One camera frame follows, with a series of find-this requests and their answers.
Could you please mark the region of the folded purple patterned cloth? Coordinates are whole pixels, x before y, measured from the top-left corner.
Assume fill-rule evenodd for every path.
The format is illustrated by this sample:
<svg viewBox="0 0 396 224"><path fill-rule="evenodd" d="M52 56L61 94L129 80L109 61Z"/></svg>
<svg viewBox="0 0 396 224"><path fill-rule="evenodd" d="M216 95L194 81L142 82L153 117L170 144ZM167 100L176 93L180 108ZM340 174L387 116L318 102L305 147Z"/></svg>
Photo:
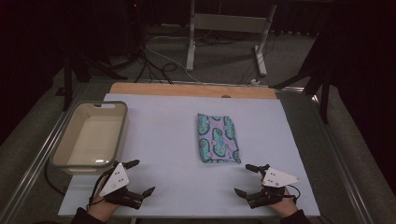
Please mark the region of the folded purple patterned cloth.
<svg viewBox="0 0 396 224"><path fill-rule="evenodd" d="M240 163L233 120L229 116L198 114L198 147L204 163Z"/></svg>

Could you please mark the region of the wooden board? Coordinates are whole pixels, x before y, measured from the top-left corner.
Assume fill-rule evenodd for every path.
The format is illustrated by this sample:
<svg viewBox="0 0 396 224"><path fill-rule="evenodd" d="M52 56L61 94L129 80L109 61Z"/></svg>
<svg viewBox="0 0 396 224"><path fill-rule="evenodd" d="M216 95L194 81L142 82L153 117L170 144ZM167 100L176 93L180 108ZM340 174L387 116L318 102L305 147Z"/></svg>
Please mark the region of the wooden board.
<svg viewBox="0 0 396 224"><path fill-rule="evenodd" d="M117 82L110 88L113 94L164 96L194 96L215 98L275 99L274 90L264 87L231 87L216 85L154 84Z"/></svg>

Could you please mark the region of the metal table rail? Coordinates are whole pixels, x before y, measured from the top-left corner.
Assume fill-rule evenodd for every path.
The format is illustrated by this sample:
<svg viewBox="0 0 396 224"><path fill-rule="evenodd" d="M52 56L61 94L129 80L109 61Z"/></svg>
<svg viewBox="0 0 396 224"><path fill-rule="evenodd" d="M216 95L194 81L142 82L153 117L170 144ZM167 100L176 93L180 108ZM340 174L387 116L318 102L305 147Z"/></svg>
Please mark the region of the metal table rail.
<svg viewBox="0 0 396 224"><path fill-rule="evenodd" d="M64 98L49 89L0 146L0 224L68 224L59 217L63 196L44 167L63 114Z"/></svg>
<svg viewBox="0 0 396 224"><path fill-rule="evenodd" d="M320 216L316 223L374 224L340 147L319 114L318 98L301 88L277 90L296 141Z"/></svg>

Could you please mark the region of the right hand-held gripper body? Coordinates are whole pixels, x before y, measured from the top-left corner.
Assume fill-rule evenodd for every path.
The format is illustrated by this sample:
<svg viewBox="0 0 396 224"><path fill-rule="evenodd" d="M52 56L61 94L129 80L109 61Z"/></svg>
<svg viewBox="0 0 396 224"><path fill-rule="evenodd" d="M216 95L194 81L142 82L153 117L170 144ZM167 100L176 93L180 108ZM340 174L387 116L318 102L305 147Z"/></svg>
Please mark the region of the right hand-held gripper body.
<svg viewBox="0 0 396 224"><path fill-rule="evenodd" d="M291 186L299 181L299 178L271 168L269 164L263 166L262 189L247 196L247 203L251 208L257 208L278 203L284 197L286 186ZM290 195L296 202L298 196Z"/></svg>

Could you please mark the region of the beige plastic bin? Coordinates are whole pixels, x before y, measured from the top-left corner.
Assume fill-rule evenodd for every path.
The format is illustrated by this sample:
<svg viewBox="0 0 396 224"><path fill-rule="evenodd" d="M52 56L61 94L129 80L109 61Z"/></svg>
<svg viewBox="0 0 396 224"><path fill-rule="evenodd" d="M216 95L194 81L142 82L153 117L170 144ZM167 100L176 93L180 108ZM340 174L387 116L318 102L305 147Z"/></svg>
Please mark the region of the beige plastic bin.
<svg viewBox="0 0 396 224"><path fill-rule="evenodd" d="M50 163L69 175L99 175L118 158L128 106L121 101L82 102L61 130Z"/></svg>

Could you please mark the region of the black tripod stand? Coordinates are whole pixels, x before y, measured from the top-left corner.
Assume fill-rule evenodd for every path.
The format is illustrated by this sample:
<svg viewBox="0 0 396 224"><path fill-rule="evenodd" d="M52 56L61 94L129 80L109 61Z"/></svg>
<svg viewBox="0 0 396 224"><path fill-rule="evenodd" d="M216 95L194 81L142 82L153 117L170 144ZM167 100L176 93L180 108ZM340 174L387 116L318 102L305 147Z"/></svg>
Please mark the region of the black tripod stand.
<svg viewBox="0 0 396 224"><path fill-rule="evenodd" d="M82 69L83 66L90 66L94 69L98 69L105 75L118 80L126 80L126 77L112 72L109 68L99 64L82 52L76 49L64 49L64 86L60 88L56 94L64 98L63 111L66 111L73 102L73 84L72 84L72 72L74 70Z"/></svg>

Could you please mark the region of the person's right hand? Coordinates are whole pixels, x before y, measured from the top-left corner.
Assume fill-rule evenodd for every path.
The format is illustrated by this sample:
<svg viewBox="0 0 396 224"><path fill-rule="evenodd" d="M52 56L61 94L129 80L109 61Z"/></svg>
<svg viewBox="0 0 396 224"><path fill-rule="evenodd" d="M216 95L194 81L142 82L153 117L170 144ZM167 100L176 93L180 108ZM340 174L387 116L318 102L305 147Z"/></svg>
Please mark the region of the person's right hand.
<svg viewBox="0 0 396 224"><path fill-rule="evenodd" d="M289 217L298 211L298 207L294 200L290 197L287 189L284 190L284 197L275 204L270 204L270 207L281 217Z"/></svg>

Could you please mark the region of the person's left hand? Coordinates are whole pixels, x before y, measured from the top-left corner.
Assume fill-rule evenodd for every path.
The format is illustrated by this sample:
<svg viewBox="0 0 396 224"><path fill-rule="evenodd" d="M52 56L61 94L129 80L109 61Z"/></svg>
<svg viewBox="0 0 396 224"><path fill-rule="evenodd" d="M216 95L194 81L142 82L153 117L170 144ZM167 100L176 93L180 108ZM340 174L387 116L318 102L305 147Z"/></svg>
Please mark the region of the person's left hand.
<svg viewBox="0 0 396 224"><path fill-rule="evenodd" d="M88 208L87 214L101 222L107 222L119 208L120 206L118 204L107 202L100 196L100 191L97 190L94 194L92 205Z"/></svg>

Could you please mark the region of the black stand with angled legs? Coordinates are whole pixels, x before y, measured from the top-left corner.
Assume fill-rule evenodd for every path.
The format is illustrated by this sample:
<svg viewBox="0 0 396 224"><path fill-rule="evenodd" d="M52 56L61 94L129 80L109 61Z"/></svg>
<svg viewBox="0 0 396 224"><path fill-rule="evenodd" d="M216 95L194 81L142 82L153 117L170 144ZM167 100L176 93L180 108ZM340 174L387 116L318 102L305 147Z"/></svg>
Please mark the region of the black stand with angled legs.
<svg viewBox="0 0 396 224"><path fill-rule="evenodd" d="M305 57L299 72L285 81L270 86L271 89L281 90L288 87L290 84L308 77L309 80L304 86L303 93L305 95L314 96L318 90L321 90L319 114L325 123L328 123L327 109L332 76L329 62L329 57L331 56L328 46L329 43L330 40L325 34L320 32L311 50L309 50Z"/></svg>

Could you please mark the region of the white metal stand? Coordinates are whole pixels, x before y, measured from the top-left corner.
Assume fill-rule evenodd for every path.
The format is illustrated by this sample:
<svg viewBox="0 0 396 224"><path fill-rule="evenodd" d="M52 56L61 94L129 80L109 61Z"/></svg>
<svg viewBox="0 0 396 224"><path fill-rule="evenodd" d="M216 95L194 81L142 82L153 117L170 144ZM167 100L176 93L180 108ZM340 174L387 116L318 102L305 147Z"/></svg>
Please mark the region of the white metal stand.
<svg viewBox="0 0 396 224"><path fill-rule="evenodd" d="M186 69L188 71L192 71L194 69L194 56L196 48L194 34L196 29L209 31L244 32L262 35L260 44L255 46L254 50L259 75L262 77L266 76L267 69L264 61L264 47L275 13L276 4L270 5L269 11L265 18L197 13L195 11L195 0L191 0L190 36Z"/></svg>

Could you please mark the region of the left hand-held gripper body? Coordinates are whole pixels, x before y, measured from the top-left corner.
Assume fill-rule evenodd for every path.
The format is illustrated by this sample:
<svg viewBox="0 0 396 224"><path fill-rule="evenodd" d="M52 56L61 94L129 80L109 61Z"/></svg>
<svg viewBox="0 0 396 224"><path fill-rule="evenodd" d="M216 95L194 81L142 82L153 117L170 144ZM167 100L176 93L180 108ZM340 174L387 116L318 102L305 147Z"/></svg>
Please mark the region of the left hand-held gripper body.
<svg viewBox="0 0 396 224"><path fill-rule="evenodd" d="M139 209L144 198L142 195L133 193L127 189L130 180L126 173L127 170L122 164L123 162L119 162L115 165L111 175L100 191L100 196L109 203Z"/></svg>

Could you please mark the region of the pale blue table mat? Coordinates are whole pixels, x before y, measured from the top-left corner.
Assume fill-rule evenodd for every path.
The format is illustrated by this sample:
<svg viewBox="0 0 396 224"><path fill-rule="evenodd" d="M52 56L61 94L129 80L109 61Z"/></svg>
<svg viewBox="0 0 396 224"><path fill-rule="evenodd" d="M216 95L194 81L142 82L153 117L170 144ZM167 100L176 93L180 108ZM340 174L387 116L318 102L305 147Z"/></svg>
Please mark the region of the pale blue table mat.
<svg viewBox="0 0 396 224"><path fill-rule="evenodd" d="M304 212L318 215L298 148L280 101L121 94L128 105L129 126L123 161L139 160L130 169L133 192L152 189L139 209L121 207L119 217L242 218L270 217L268 207L252 209L236 189L260 190L260 175L246 164L265 164L298 177ZM240 148L238 163L203 163L198 150L198 114L231 117Z"/></svg>

